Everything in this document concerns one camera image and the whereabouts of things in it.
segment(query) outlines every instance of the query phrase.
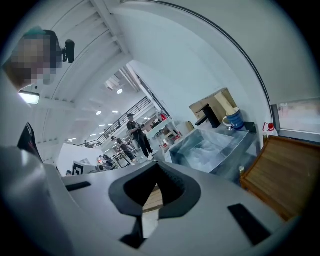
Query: black rubber pad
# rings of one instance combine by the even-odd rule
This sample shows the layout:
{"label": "black rubber pad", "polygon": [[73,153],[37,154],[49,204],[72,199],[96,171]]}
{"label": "black rubber pad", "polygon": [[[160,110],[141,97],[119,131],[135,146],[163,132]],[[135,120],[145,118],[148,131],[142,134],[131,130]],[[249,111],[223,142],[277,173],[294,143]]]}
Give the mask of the black rubber pad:
{"label": "black rubber pad", "polygon": [[70,192],[70,191],[80,190],[89,186],[91,186],[91,184],[87,181],[84,181],[84,182],[80,182],[72,185],[66,185],[65,188]]}
{"label": "black rubber pad", "polygon": [[241,203],[228,206],[228,210],[254,246],[271,235]]}

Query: white floor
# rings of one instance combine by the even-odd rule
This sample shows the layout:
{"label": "white floor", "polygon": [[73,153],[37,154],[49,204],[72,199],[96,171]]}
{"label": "white floor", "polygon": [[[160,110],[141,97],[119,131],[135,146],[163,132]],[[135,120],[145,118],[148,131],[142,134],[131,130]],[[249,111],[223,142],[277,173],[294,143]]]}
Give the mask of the white floor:
{"label": "white floor", "polygon": [[142,215],[143,237],[149,238],[158,226],[159,210],[153,210]]}

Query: black pants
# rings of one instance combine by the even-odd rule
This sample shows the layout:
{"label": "black pants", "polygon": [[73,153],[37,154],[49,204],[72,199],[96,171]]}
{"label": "black pants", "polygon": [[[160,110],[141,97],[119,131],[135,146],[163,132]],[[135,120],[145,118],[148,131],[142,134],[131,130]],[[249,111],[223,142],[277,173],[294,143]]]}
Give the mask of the black pants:
{"label": "black pants", "polygon": [[145,135],[144,135],[144,136],[141,136],[141,137],[139,138],[138,143],[139,143],[139,145],[140,145],[140,147],[141,147],[141,149],[142,149],[143,154],[144,154],[146,157],[149,156],[149,153],[151,154],[151,153],[153,152],[153,150],[152,150],[151,147],[150,147],[150,143],[149,143],[149,141],[148,141],[147,136],[145,136]]}
{"label": "black pants", "polygon": [[123,151],[123,152],[126,154],[128,158],[130,158],[130,160],[135,159],[135,155],[132,154],[130,151]]}

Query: wooden board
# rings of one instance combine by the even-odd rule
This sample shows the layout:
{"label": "wooden board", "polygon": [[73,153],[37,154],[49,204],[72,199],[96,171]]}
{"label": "wooden board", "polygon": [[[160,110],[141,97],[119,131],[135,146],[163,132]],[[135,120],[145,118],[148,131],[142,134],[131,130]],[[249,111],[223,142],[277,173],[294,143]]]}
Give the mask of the wooden board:
{"label": "wooden board", "polygon": [[240,182],[284,220],[289,220],[303,213],[319,173],[320,146],[269,136]]}
{"label": "wooden board", "polygon": [[215,95],[218,94],[219,92],[222,92],[222,95],[229,101],[231,106],[233,108],[236,108],[237,105],[232,98],[231,94],[229,93],[228,88],[223,88],[219,91],[216,91],[215,93],[209,95],[208,97],[199,100],[198,102],[192,104],[189,106],[189,108],[192,110],[196,118],[199,120],[201,119],[205,114],[203,111],[200,113],[197,113],[201,108],[203,108],[205,105],[209,104],[210,107],[212,108],[213,112],[215,113],[216,117],[220,122],[222,122],[222,119],[226,116],[226,111],[225,109],[221,106],[221,104],[217,101],[215,98]]}
{"label": "wooden board", "polygon": [[143,206],[143,212],[147,213],[150,211],[154,211],[156,209],[161,208],[162,206],[163,206],[162,194],[160,189],[157,189],[150,194],[148,200]]}

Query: ceiling light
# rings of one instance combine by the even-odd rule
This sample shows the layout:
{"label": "ceiling light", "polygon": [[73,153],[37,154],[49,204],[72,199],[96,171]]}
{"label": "ceiling light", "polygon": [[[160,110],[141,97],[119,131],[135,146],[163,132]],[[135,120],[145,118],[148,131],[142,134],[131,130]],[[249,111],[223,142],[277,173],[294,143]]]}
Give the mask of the ceiling light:
{"label": "ceiling light", "polygon": [[19,95],[28,104],[38,104],[39,103],[39,99],[40,99],[39,93],[21,90],[19,92]]}

